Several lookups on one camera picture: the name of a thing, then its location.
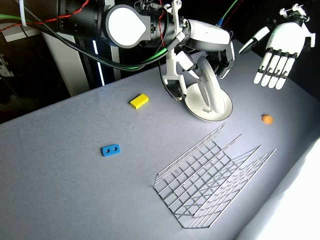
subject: blue block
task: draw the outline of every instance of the blue block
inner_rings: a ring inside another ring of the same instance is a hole
[[[102,155],[105,157],[109,157],[109,156],[120,153],[120,147],[118,144],[104,146],[103,148],[101,148],[101,150],[102,150]]]

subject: white robotic hand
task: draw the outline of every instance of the white robotic hand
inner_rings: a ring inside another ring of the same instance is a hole
[[[266,54],[255,75],[253,82],[261,83],[263,87],[274,87],[280,90],[293,67],[296,58],[300,55],[306,38],[311,48],[315,46],[316,34],[310,33],[305,22],[310,20],[301,5],[295,4],[291,9],[280,10],[279,14],[284,17],[284,23],[278,25],[272,32],[267,45]],[[240,54],[250,51],[273,29],[268,25],[260,29],[239,51]]]

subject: white cable tie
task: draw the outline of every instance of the white cable tie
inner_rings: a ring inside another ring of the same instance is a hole
[[[20,17],[21,17],[21,22],[23,26],[27,26],[26,23],[26,16],[25,16],[25,4],[24,0],[19,0],[19,6],[20,6]]]

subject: wire dish rack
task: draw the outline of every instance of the wire dish rack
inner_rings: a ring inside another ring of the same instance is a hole
[[[153,188],[186,229],[209,228],[277,149],[253,159],[261,145],[231,159],[214,139],[225,124],[160,171]]]

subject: white plate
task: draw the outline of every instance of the white plate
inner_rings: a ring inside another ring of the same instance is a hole
[[[226,94],[223,90],[221,91],[225,107],[225,111],[223,114],[212,111],[212,109],[206,105],[197,83],[192,84],[187,88],[185,104],[189,111],[197,118],[209,122],[222,121],[230,116],[233,105],[228,94]]]

